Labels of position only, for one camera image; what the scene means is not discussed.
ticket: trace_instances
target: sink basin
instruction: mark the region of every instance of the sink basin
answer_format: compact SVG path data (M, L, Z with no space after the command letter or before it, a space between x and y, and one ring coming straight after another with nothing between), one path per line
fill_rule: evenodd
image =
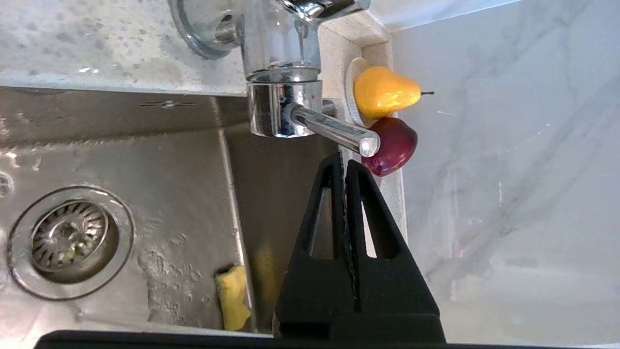
M245 330L269 333L317 166L337 146L254 136L246 105L0 88L0 347L59 329L215 333L215 275L231 265L248 271ZM98 235L104 222L116 238ZM73 252L37 234L64 234Z

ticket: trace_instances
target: marble backsplash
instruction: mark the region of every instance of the marble backsplash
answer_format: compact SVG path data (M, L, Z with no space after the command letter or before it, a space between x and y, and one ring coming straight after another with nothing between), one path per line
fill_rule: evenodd
M394 34L409 243L451 342L620 342L620 1L523 0Z
M520 0L374 0L370 12L390 32L462 16Z

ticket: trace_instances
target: sponge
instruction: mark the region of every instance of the sponge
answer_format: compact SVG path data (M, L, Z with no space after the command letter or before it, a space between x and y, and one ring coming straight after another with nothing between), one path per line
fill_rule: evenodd
M224 318L224 329L237 331L245 326L250 317L246 307L246 268L242 265L233 266L225 273L217 275L219 304Z

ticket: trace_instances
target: yellow pear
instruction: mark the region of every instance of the yellow pear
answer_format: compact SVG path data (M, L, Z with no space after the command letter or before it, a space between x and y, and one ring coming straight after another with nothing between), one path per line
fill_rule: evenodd
M416 103L423 93L411 79L384 66L366 69L355 81L353 93L361 114L369 119L381 119L394 111Z

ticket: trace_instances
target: drain strainer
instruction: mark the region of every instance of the drain strainer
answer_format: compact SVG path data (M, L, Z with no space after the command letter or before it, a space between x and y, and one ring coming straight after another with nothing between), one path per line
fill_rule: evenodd
M131 216L101 189L72 187L41 198L24 212L9 240L15 280L49 299L83 296L107 283L133 241Z
M0 171L0 199L9 197L13 193L13 179L8 174Z
M118 230L107 212L88 201L69 201L43 216L32 234L32 264L46 278L75 283L112 259Z

